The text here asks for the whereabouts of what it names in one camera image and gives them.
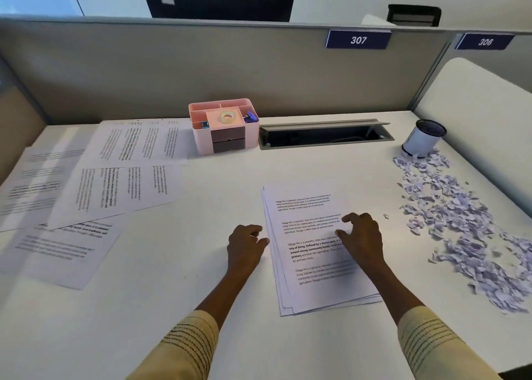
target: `beige sleeve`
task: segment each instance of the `beige sleeve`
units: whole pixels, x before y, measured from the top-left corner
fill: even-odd
[[[180,321],[127,380],[205,380],[218,342],[218,325],[205,311]]]
[[[409,310],[399,321],[397,334],[416,380],[501,379],[425,306]]]

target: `desk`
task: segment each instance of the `desk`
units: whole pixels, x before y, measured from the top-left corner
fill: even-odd
[[[352,210],[367,211],[379,221],[386,260],[399,279],[495,370],[532,362],[532,314],[503,316],[486,297],[472,295],[467,278],[450,264],[427,263],[436,242],[412,235],[405,226],[408,216],[399,209],[403,190],[396,184],[402,171],[392,157],[414,126],[413,113],[261,121],[365,118],[390,122],[387,129],[395,141],[193,155],[182,169],[180,199],[135,212],[83,291],[0,275],[2,377],[123,378],[223,276],[233,228],[265,226],[262,186],[314,178],[336,181]],[[449,157],[449,173],[470,183],[499,226],[532,235],[527,215],[449,145],[442,142],[439,148]],[[11,235],[2,233],[0,244]],[[383,303],[280,317],[266,250],[225,322],[210,375],[212,380],[250,378],[413,377]]]

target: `pink desk organizer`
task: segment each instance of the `pink desk organizer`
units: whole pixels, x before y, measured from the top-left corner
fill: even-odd
[[[193,103],[189,104],[188,111],[198,153],[202,156],[259,144],[259,117],[247,98]],[[256,122],[244,120],[249,112]]]

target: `human hand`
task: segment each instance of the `human hand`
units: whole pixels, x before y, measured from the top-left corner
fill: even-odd
[[[368,274],[369,271],[386,266],[382,253],[382,235],[379,224],[371,215],[363,213],[357,215],[350,213],[342,217],[342,222],[353,223],[351,234],[343,230],[336,230],[336,235],[342,240],[342,244],[349,251],[356,263]]]
[[[228,272],[238,275],[249,276],[254,271],[261,260],[264,248],[269,244],[267,238],[258,239],[262,226],[238,225],[229,236]]]

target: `blue label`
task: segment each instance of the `blue label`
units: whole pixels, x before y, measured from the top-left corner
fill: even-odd
[[[456,49],[503,50],[513,40],[513,34],[463,34]]]
[[[368,30],[329,30],[326,48],[386,49],[392,32]]]

